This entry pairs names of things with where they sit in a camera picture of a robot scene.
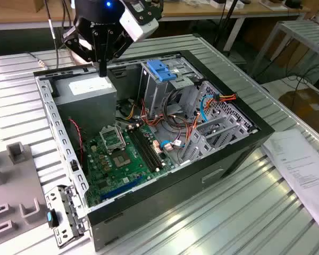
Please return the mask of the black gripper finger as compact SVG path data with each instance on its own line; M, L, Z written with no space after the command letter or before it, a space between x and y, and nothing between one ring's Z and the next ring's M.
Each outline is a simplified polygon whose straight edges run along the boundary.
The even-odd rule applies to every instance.
M119 58L133 43L133 39L123 28L114 28L108 31L104 49L103 77L107 76L109 61Z
M80 43L80 37L91 46L91 49ZM89 24L73 26L62 34L65 46L86 62L92 62L98 75L103 77L103 55L98 39L99 33Z

